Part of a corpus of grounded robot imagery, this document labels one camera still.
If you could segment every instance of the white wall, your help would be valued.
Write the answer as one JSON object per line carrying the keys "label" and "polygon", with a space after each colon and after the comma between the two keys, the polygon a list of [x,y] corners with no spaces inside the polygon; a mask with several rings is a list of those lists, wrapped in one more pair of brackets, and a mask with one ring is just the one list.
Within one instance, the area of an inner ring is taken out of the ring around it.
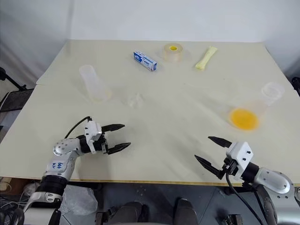
{"label": "white wall", "polygon": [[33,85],[67,38],[263,41],[289,76],[300,70],[299,9],[299,0],[0,0],[0,66]]}

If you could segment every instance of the toothpaste box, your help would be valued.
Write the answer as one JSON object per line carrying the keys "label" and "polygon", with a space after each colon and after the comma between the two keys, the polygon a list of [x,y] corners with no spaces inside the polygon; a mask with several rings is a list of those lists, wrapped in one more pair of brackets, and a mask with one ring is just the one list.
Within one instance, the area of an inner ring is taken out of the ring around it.
{"label": "toothpaste box", "polygon": [[151,70],[151,71],[156,70],[157,62],[155,62],[150,57],[146,56],[144,53],[142,53],[140,51],[135,51],[135,52],[133,52],[133,57],[136,61],[141,63],[148,70]]}

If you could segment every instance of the table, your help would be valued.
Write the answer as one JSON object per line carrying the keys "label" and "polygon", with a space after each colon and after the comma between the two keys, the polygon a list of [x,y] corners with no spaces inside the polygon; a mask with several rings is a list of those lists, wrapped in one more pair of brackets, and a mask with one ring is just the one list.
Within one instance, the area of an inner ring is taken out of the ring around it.
{"label": "table", "polygon": [[[125,124],[107,133],[109,145],[132,144],[117,154],[86,154],[77,159],[72,180],[224,185],[206,171],[194,154],[221,167],[225,150],[214,135],[247,141],[253,162],[288,175],[300,184],[300,98],[262,43],[179,42],[183,61],[165,62],[163,41],[69,40],[37,81],[25,107],[0,144],[0,176],[41,178],[53,145],[81,118],[89,115],[102,126]],[[218,52],[205,71],[194,68],[205,50]],[[134,61],[140,50],[158,62],[151,72]],[[94,102],[79,67],[94,66],[112,98]],[[285,94],[261,118],[260,127],[245,132],[232,127],[228,110],[257,99],[270,81]],[[141,104],[130,104],[136,96]],[[83,134],[80,125],[70,137]]]}

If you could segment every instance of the clear plastic bag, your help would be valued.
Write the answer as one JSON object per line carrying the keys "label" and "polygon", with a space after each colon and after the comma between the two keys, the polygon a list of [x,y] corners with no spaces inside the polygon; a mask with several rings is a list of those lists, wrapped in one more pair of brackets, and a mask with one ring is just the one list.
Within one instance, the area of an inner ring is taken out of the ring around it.
{"label": "clear plastic bag", "polygon": [[72,211],[74,215],[85,216],[95,212],[97,208],[98,202],[90,188],[66,186],[60,206],[62,215]]}

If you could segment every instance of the blue and white box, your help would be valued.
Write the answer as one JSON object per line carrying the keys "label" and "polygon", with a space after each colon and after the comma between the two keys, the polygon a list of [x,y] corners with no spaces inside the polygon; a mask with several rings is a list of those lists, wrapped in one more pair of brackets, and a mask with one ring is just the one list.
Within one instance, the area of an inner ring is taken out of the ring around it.
{"label": "blue and white box", "polygon": [[146,67],[148,70],[154,71],[156,70],[157,62],[155,62],[150,57],[146,56],[144,53],[140,51],[133,52],[133,57],[136,61],[141,63],[144,67]]}

